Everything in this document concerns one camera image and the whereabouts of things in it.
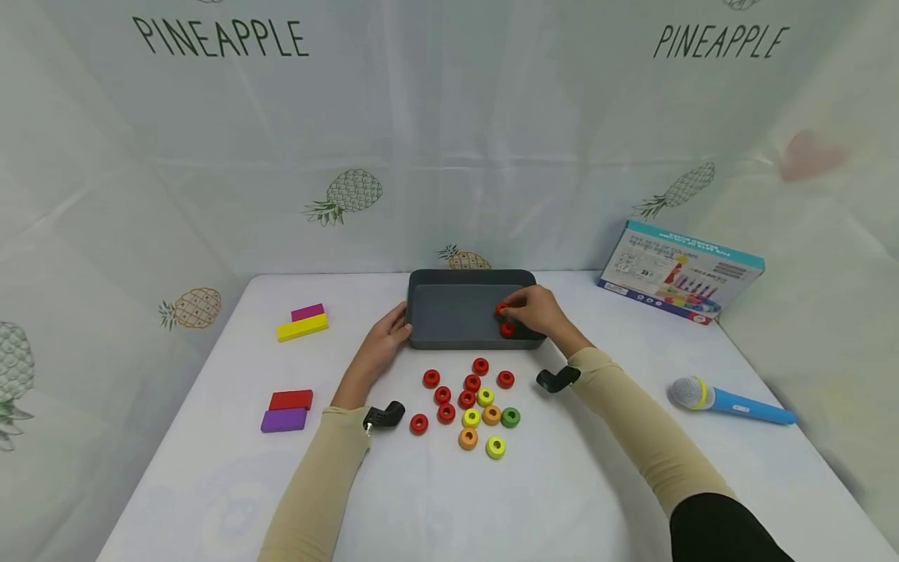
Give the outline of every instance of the green ring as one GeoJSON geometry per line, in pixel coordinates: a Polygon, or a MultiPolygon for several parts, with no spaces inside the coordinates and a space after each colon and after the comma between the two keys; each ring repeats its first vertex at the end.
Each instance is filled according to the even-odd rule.
{"type": "Polygon", "coordinates": [[[503,425],[506,427],[515,427],[521,420],[521,412],[515,408],[506,408],[503,410],[503,425]]]}

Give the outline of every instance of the box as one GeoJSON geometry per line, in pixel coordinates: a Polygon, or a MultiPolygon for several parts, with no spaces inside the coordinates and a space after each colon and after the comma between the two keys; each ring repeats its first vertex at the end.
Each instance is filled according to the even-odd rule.
{"type": "Polygon", "coordinates": [[[765,271],[765,260],[629,220],[597,285],[709,324],[765,271]]]}

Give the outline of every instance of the white table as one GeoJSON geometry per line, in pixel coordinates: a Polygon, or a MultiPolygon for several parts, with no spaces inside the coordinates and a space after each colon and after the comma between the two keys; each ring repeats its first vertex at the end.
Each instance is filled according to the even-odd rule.
{"type": "MultiPolygon", "coordinates": [[[[665,399],[678,377],[775,403],[717,326],[699,326],[593,284],[587,272],[544,272],[584,333],[686,428],[743,502],[798,561],[899,559],[821,457],[794,427],[683,412],[665,399]]],[[[99,560],[255,560],[271,514],[318,426],[343,369],[372,323],[405,297],[407,274],[263,275],[255,278],[184,400],[99,560]],[[324,302],[331,328],[277,343],[289,312],[324,302]],[[312,388],[305,431],[263,434],[271,393],[312,388]]],[[[335,560],[665,560],[667,521],[605,425],[570,390],[550,396],[533,382],[563,358],[535,352],[406,349],[369,402],[406,406],[393,430],[375,433],[352,489],[335,560]],[[521,410],[500,461],[461,429],[436,420],[427,369],[454,401],[471,362],[491,363],[497,405],[521,410]],[[500,369],[515,386],[494,384],[500,369]],[[422,437],[408,420],[426,413],[422,437]]]]}

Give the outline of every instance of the sleeve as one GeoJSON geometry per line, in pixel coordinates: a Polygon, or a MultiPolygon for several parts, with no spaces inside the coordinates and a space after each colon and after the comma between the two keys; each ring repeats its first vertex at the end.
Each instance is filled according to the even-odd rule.
{"type": "Polygon", "coordinates": [[[670,528],[674,562],[793,562],[748,509],[723,495],[685,499],[670,528]]]}
{"type": "Polygon", "coordinates": [[[369,409],[327,407],[271,518],[259,562],[331,560],[352,481],[370,446],[369,409]]]}
{"type": "Polygon", "coordinates": [[[574,393],[605,420],[666,515],[693,495],[735,497],[699,447],[609,355],[588,347],[568,364],[581,372],[574,393]]]}

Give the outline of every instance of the pineapple print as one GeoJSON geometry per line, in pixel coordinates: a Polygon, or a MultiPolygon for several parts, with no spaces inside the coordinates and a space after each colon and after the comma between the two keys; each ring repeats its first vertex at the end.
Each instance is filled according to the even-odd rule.
{"type": "Polygon", "coordinates": [[[725,0],[725,4],[730,6],[731,10],[742,12],[756,5],[760,0],[725,0]]]}
{"type": "Polygon", "coordinates": [[[0,322],[0,450],[13,450],[10,435],[21,435],[18,420],[34,416],[15,406],[30,388],[34,388],[34,358],[25,331],[12,322],[0,322]]]}
{"type": "Polygon", "coordinates": [[[450,269],[490,269],[488,262],[481,254],[460,252],[455,245],[448,245],[437,253],[441,260],[449,263],[450,269]]]}
{"type": "Polygon", "coordinates": [[[707,187],[715,179],[715,163],[706,162],[695,170],[691,170],[672,183],[664,195],[655,195],[652,199],[644,199],[642,205],[634,207],[635,215],[641,219],[655,219],[664,207],[677,207],[690,200],[707,187]]]}
{"type": "Polygon", "coordinates": [[[174,303],[163,301],[159,314],[163,318],[161,326],[172,331],[175,324],[185,328],[202,329],[209,327],[222,309],[222,296],[215,289],[200,287],[184,293],[174,303]]]}
{"type": "Polygon", "coordinates": [[[343,213],[365,210],[380,199],[384,188],[378,178],[365,170],[347,170],[328,186],[327,201],[314,201],[303,214],[309,222],[317,220],[322,226],[343,224],[343,213]]]}

